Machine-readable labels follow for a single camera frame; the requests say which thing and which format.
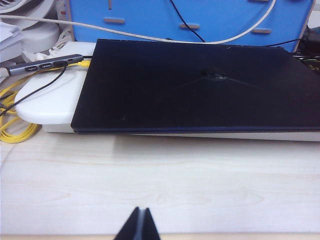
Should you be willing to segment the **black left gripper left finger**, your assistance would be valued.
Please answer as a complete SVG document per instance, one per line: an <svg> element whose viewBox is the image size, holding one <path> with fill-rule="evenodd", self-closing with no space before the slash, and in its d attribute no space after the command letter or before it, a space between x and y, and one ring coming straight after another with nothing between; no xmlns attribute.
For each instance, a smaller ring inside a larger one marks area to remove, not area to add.
<svg viewBox="0 0 320 240"><path fill-rule="evenodd" d="M120 231L116 234L114 240L133 240L137 231L139 215L140 208L136 207L132 211Z"/></svg>

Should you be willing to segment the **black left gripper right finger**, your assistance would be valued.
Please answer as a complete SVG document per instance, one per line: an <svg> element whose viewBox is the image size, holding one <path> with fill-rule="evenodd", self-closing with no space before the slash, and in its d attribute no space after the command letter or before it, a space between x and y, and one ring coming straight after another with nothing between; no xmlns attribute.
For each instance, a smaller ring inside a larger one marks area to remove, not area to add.
<svg viewBox="0 0 320 240"><path fill-rule="evenodd" d="M136 225L137 240L160 240L156 224L149 208L140 209Z"/></svg>

